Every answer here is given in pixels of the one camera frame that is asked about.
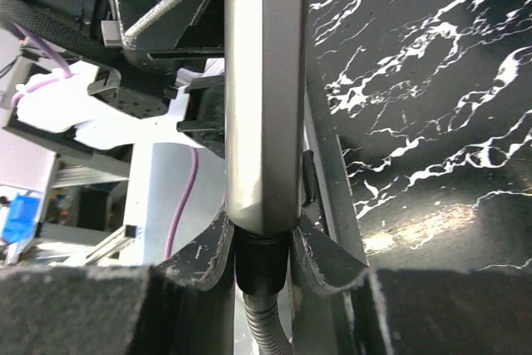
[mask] black fitting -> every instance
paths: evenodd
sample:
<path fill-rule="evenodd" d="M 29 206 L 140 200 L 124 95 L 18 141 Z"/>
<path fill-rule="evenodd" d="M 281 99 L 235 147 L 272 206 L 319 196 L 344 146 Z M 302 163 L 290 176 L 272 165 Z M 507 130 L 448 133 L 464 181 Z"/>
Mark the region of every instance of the black fitting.
<path fill-rule="evenodd" d="M 259 235 L 235 226 L 234 262 L 240 289 L 254 296 L 275 295 L 284 286 L 290 232 Z"/>

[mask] pink cable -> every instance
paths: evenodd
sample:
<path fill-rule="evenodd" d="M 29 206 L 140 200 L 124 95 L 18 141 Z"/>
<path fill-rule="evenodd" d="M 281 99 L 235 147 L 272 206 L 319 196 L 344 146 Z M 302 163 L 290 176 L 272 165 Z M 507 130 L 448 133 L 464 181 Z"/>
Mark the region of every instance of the pink cable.
<path fill-rule="evenodd" d="M 180 224 L 181 215 L 185 209 L 186 203 L 189 200 L 190 192 L 194 187 L 194 182 L 196 181 L 196 176 L 198 174 L 198 150 L 194 147 L 190 147 L 190 154 L 192 155 L 192 166 L 190 167 L 190 176 L 189 181 L 186 184 L 185 192 L 181 196 L 181 200 L 175 209 L 174 218 L 170 225 L 170 231 L 168 232 L 168 237 L 166 238 L 165 246 L 165 259 L 168 259 L 172 255 L 172 248 L 174 247 L 175 232 L 177 231 L 177 226 Z"/>
<path fill-rule="evenodd" d="M 51 83 L 56 83 L 58 81 L 60 81 L 59 78 L 57 76 L 54 76 L 52 78 L 48 78 L 44 81 L 33 84 L 32 86 L 26 89 L 26 92 L 18 91 L 17 93 L 13 95 L 11 99 L 11 106 L 12 107 L 17 106 L 20 99 L 22 99 L 26 93 L 31 93 L 33 91 L 36 91 L 37 89 L 42 88 L 43 86 L 49 85 Z"/>
<path fill-rule="evenodd" d="M 72 76 L 72 72 L 70 71 L 70 66 L 68 65 L 67 61 L 61 57 L 61 54 L 53 50 L 50 45 L 48 45 L 46 42 L 44 42 L 40 37 L 35 35 L 32 32 L 29 32 L 26 28 L 20 27 L 16 25 L 18 30 L 22 32 L 26 37 L 28 37 L 35 45 L 44 52 L 44 54 L 47 55 L 47 57 L 50 60 L 53 60 L 57 63 L 57 65 L 63 70 L 63 73 L 65 75 L 65 79 L 70 78 Z"/>
<path fill-rule="evenodd" d="M 16 25 L 16 27 L 18 28 L 18 30 L 20 32 L 22 32 L 26 37 L 28 37 L 33 43 L 35 43 L 35 45 L 39 49 L 41 49 L 42 52 L 44 52 L 44 54 L 46 54 L 47 57 L 50 60 L 53 60 L 54 62 L 57 63 L 57 65 L 63 70 L 63 77 L 65 79 L 68 79 L 68 78 L 70 78 L 73 75 L 72 71 L 70 70 L 70 66 L 68 65 L 68 62 L 63 57 L 61 57 L 61 55 L 58 52 L 53 50 L 50 47 L 50 45 L 48 45 L 46 42 L 44 42 L 37 35 L 29 32 L 26 28 L 20 27 L 18 25 Z M 46 85 L 49 85 L 51 83 L 55 83 L 55 82 L 58 82 L 58 81 L 60 81 L 60 79 L 58 77 L 54 76 L 52 78 L 46 79 L 45 81 L 41 81 L 41 82 L 37 82 L 37 83 L 33 84 L 32 86 L 27 88 L 25 92 L 19 91 L 19 92 L 15 93 L 15 95 L 13 95 L 13 97 L 11 99 L 11 106 L 13 106 L 13 107 L 17 106 L 17 104 L 20 101 L 20 99 L 22 99 L 26 93 L 31 93 L 33 91 L 36 91 L 37 89 L 40 89 L 43 86 L 46 86 Z"/>

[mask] black marble surface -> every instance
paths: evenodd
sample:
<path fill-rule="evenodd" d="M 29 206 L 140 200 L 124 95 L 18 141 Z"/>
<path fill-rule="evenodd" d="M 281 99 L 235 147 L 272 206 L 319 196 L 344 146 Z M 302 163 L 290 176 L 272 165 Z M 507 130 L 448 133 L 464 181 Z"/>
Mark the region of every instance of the black marble surface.
<path fill-rule="evenodd" d="M 532 272 L 532 0 L 310 0 L 375 267 Z"/>

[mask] blue container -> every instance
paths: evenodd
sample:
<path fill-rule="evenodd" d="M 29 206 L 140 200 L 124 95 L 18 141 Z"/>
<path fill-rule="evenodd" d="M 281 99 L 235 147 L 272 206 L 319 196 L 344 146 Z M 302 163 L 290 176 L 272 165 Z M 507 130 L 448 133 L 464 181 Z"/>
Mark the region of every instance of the blue container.
<path fill-rule="evenodd" d="M 4 240 L 8 243 L 16 243 L 32 235 L 39 202 L 40 199 L 35 197 L 17 195 L 17 198 L 9 205 L 9 213 L 2 233 Z"/>

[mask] metal pole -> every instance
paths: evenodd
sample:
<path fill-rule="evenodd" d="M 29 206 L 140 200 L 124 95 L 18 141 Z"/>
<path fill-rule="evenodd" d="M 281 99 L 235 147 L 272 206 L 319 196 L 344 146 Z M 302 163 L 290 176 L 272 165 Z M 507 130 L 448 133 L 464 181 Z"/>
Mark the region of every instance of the metal pole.
<path fill-rule="evenodd" d="M 307 0 L 225 0 L 227 214 L 276 234 L 300 213 Z"/>

